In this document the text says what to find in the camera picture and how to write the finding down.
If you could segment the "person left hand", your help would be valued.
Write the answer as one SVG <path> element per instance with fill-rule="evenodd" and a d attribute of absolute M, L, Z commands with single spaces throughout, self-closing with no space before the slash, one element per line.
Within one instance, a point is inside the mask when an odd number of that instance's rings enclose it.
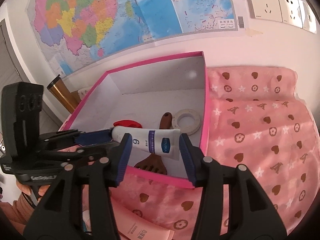
<path fill-rule="evenodd" d="M 35 194 L 33 189 L 28 186 L 28 185 L 23 185 L 21 184 L 19 181 L 16 181 L 16 185 L 17 187 L 21 190 L 21 192 L 25 193 L 26 195 L 28 195 L 29 197 L 32 195 L 32 194 Z M 36 198 L 38 201 L 41 200 L 41 198 L 45 195 L 45 193 L 47 192 L 47 190 L 49 189 L 49 185 L 43 185 L 43 186 L 40 186 L 39 190 L 38 190 L 38 197 Z"/>

